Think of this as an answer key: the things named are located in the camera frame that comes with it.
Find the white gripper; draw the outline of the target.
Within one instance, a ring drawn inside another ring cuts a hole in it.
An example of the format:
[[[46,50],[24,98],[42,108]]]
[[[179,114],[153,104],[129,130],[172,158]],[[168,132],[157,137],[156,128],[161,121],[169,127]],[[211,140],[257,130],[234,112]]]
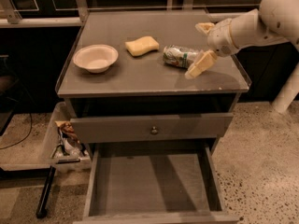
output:
[[[218,56],[226,57],[239,52],[239,48],[232,39],[231,23],[231,19],[226,19],[217,24],[199,22],[195,25],[199,33],[207,36],[207,44],[216,53],[211,49],[208,51],[201,50],[185,73],[187,79],[193,79],[201,75],[216,63]]]

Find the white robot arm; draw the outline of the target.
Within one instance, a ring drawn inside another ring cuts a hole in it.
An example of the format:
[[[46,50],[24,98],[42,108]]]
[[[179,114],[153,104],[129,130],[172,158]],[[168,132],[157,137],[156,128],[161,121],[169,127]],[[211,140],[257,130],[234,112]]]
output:
[[[216,24],[197,23],[195,28],[206,36],[209,50],[200,51],[185,73],[198,77],[219,57],[237,54],[251,46],[291,42],[299,50],[299,0],[262,0],[258,9]]]

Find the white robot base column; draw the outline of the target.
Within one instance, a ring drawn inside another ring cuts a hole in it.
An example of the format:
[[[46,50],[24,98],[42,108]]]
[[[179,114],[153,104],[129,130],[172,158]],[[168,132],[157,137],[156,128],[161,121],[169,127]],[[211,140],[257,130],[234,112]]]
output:
[[[272,106],[278,113],[284,113],[296,95],[299,93],[299,63],[295,66],[291,75],[283,85]]]

